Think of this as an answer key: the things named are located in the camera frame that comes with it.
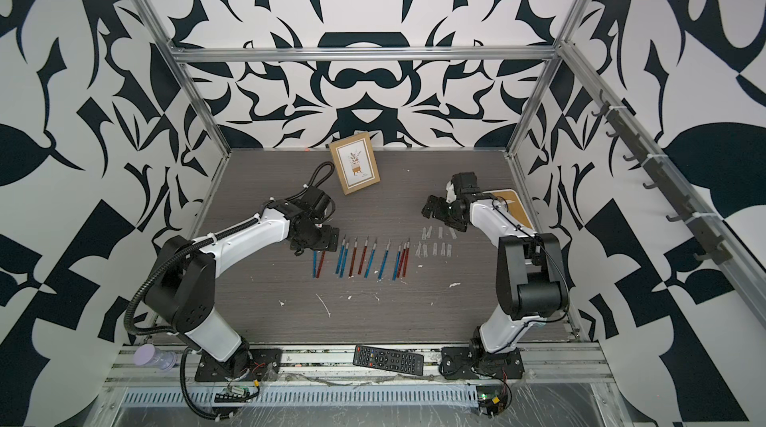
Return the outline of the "red carving knife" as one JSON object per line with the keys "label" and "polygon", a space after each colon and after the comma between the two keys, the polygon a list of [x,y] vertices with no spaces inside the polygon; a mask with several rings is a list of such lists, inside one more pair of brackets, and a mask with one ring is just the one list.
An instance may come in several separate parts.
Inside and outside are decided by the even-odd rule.
{"label": "red carving knife", "polygon": [[407,267],[408,267],[408,261],[409,261],[410,245],[411,245],[411,241],[410,241],[410,239],[407,239],[407,241],[405,243],[405,249],[403,251],[403,257],[402,257],[402,265],[401,265],[401,273],[400,273],[401,279],[404,279],[404,277],[406,277],[406,275],[407,275]]}
{"label": "red carving knife", "polygon": [[397,265],[397,271],[396,271],[397,279],[400,279],[400,277],[402,277],[405,271],[404,265],[405,265],[405,261],[406,261],[406,257],[408,253],[408,247],[409,247],[409,243],[408,241],[405,241],[405,243],[403,243],[402,245],[401,253],[398,257],[398,265]]}
{"label": "red carving knife", "polygon": [[353,249],[352,249],[352,255],[351,255],[351,262],[349,263],[349,277],[354,277],[355,269],[355,263],[358,253],[358,237],[355,237],[354,243],[353,243]]}

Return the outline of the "red knife capped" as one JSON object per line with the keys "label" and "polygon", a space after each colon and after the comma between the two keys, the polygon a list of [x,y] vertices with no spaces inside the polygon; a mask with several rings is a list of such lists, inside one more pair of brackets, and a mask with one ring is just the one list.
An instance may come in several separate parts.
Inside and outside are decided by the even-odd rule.
{"label": "red knife capped", "polygon": [[364,266],[365,266],[365,261],[366,261],[366,257],[367,257],[368,246],[369,246],[369,237],[367,237],[367,239],[365,239],[365,243],[364,243],[363,251],[362,251],[362,253],[361,253],[360,263],[359,263],[359,266],[358,266],[358,271],[357,271],[357,275],[360,275],[360,276],[362,275],[362,271],[363,271],[363,269],[364,269]]}

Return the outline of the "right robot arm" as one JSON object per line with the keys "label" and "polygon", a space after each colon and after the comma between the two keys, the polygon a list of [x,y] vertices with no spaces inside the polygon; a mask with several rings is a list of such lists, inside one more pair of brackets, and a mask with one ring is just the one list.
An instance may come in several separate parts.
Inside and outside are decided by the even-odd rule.
{"label": "right robot arm", "polygon": [[498,306],[477,330],[482,355],[509,353],[533,326],[566,318],[570,297],[558,239],[523,227],[505,200],[479,188],[473,172],[454,175],[446,195],[429,197],[422,215],[461,233],[474,227],[497,249]]}

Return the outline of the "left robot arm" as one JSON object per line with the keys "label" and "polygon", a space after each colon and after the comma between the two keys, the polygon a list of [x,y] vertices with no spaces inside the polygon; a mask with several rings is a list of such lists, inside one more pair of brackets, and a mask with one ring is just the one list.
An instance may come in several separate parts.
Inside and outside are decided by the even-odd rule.
{"label": "left robot arm", "polygon": [[218,363],[242,361],[247,343],[215,307],[215,283],[247,257],[284,241],[297,257],[336,251],[339,229],[328,223],[335,209],[322,189],[306,186],[287,199],[265,202],[252,217],[218,233],[173,237],[126,307],[127,333],[174,334]]}

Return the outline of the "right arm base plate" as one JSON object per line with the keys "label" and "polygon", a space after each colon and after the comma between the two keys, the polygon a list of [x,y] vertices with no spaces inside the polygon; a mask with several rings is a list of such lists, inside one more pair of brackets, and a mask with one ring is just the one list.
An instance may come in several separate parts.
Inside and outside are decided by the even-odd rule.
{"label": "right arm base plate", "polygon": [[448,380],[468,380],[483,377],[519,380],[525,367],[518,349],[508,353],[486,354],[469,347],[443,347],[439,372]]}

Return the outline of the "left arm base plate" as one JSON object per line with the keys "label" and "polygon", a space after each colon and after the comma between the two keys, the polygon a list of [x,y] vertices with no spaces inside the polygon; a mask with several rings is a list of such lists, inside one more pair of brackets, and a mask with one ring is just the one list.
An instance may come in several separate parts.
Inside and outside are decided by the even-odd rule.
{"label": "left arm base plate", "polygon": [[203,352],[195,372],[197,382],[271,381],[281,367],[282,350],[278,348],[240,348],[229,360],[218,361]]}

